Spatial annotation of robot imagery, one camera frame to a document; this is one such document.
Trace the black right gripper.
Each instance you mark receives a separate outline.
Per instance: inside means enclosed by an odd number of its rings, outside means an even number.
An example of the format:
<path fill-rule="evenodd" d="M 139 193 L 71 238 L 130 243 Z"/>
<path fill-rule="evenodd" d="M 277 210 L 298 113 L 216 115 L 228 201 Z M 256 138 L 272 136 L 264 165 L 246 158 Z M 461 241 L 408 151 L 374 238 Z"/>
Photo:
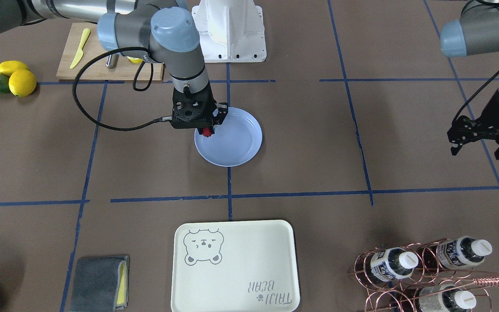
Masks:
<path fill-rule="evenodd" d="M 215 101 L 210 82 L 189 95 L 173 90 L 173 110 L 170 124 L 177 130 L 212 128 L 221 125 L 228 114 L 227 103 Z"/>

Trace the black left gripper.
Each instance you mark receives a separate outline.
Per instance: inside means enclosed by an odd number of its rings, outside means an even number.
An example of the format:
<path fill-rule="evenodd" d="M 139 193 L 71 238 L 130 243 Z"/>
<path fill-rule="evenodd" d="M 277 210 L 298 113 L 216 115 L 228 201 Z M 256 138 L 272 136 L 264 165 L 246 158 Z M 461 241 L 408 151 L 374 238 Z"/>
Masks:
<path fill-rule="evenodd" d="M 499 146 L 499 92 L 489 100 L 480 117 L 470 119 L 461 115 L 452 121 L 447 137 L 451 143 L 450 152 L 456 156 L 461 148 L 479 140 L 494 140 Z M 499 147 L 495 150 L 499 160 Z"/>

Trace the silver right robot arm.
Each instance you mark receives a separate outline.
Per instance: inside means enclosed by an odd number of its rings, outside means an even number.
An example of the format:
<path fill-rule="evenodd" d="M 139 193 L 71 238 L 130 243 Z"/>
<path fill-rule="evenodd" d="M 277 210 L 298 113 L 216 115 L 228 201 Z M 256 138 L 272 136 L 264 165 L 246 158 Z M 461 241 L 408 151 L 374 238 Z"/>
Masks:
<path fill-rule="evenodd" d="M 72 87 L 77 107 L 96 125 L 122 131 L 87 113 L 77 97 L 78 81 L 96 61 L 119 54 L 145 64 L 162 63 L 170 73 L 174 85 L 172 114 L 149 125 L 169 122 L 177 130 L 196 129 L 198 134 L 210 137 L 226 118 L 227 104 L 213 97 L 200 35 L 184 0 L 0 0 L 0 34 L 53 18 L 97 25 L 105 53 L 79 70 Z"/>

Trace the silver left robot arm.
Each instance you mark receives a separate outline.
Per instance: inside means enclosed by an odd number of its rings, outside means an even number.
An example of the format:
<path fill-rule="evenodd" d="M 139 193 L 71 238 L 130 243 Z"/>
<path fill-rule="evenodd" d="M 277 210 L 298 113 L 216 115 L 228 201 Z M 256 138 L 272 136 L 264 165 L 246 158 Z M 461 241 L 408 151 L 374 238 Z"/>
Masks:
<path fill-rule="evenodd" d="M 499 0 L 469 0 L 460 18 L 446 23 L 440 33 L 442 54 L 465 57 L 499 52 Z M 491 79 L 499 75 L 499 70 Z M 494 156 L 499 160 L 499 87 L 477 119 L 461 114 L 459 109 L 447 131 L 451 154 L 479 140 L 494 140 L 498 144 Z"/>

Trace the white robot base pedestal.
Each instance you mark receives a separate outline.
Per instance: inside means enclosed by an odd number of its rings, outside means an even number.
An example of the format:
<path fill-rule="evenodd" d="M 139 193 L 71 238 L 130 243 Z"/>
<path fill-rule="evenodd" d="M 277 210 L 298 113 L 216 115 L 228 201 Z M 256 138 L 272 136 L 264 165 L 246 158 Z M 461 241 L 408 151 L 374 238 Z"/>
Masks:
<path fill-rule="evenodd" d="M 267 59 L 263 10 L 253 0 L 202 0 L 191 9 L 205 63 Z"/>

